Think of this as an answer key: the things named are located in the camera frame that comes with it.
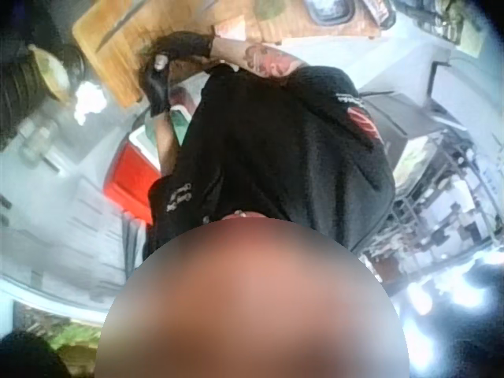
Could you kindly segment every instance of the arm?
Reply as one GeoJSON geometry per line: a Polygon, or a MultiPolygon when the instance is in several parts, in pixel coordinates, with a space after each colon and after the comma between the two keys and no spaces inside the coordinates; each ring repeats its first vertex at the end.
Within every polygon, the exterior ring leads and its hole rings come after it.
{"type": "Polygon", "coordinates": [[[264,78],[283,78],[307,65],[301,59],[270,46],[218,37],[213,41],[210,56],[264,78]]]}
{"type": "Polygon", "coordinates": [[[154,117],[154,132],[156,134],[157,155],[161,166],[161,175],[170,176],[175,168],[180,145],[168,112],[154,117]]]}

